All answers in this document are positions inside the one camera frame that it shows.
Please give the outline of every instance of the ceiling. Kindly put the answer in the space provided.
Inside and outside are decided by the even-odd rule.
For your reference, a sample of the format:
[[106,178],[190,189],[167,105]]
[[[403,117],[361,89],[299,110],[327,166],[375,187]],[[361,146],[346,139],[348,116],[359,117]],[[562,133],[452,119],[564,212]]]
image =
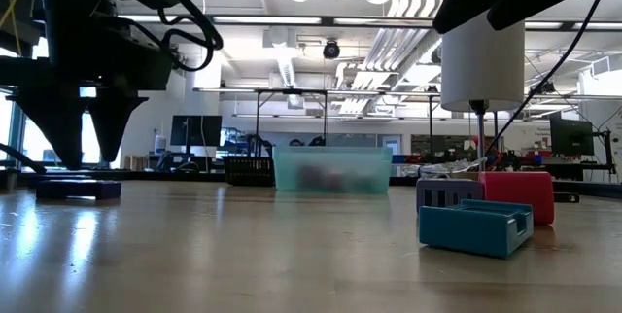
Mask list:
[[[389,3],[374,5],[366,0],[307,0],[298,3],[293,0],[191,0],[207,15],[280,15],[280,16],[384,16]],[[546,10],[534,19],[538,20],[583,20],[594,0],[567,0]],[[620,0],[603,0],[593,20],[622,21]],[[154,15],[155,12],[132,1],[121,1],[122,15]],[[167,11],[170,14],[185,14],[182,7]],[[163,25],[149,26],[155,33],[163,33]],[[187,31],[198,32],[193,26],[184,25]],[[218,26],[224,40],[222,51],[223,79],[236,84],[241,79],[267,79],[270,73],[278,72],[276,60],[262,54],[263,26]],[[373,28],[339,27],[289,27],[297,34],[298,56],[293,64],[296,73],[334,74],[339,61],[324,60],[322,50],[326,39],[336,39],[342,58],[364,58],[377,33]],[[544,72],[559,59],[561,52],[570,44],[574,32],[528,32],[526,33],[526,56]],[[199,48],[185,47],[190,55],[199,54]],[[572,59],[595,60],[608,52],[622,52],[622,32],[586,33]],[[575,87],[576,70],[583,67],[575,62],[560,69],[556,86],[560,90]],[[536,69],[526,61],[526,80],[537,75]]]

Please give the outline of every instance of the basket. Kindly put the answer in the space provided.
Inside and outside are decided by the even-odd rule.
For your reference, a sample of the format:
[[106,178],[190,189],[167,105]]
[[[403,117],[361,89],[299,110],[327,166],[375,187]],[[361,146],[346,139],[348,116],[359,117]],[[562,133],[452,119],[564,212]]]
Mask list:
[[225,156],[226,182],[232,186],[273,187],[272,157]]

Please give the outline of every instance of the computer monitor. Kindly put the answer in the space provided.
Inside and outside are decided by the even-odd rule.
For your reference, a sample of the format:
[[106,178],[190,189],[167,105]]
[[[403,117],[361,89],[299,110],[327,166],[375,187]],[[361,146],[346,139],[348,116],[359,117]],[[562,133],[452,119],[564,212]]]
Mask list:
[[553,154],[565,156],[592,156],[594,154],[594,133],[591,123],[563,120],[561,115],[550,117],[549,120]]
[[171,129],[171,145],[190,147],[218,147],[221,143],[221,116],[180,116],[173,117]]

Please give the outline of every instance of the security camera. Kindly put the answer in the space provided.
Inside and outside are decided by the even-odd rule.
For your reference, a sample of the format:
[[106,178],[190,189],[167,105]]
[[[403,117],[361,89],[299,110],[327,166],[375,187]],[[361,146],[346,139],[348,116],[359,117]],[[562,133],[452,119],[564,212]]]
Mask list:
[[327,45],[324,47],[324,58],[328,60],[337,59],[339,57],[339,46],[337,46],[337,41],[330,40],[327,41]]

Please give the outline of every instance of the table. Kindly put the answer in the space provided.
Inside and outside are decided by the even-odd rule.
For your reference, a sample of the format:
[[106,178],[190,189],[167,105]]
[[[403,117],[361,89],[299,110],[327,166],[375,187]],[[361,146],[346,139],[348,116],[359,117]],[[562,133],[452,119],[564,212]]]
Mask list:
[[556,204],[509,260],[422,247],[413,188],[124,182],[119,203],[0,195],[3,312],[619,312],[622,203]]

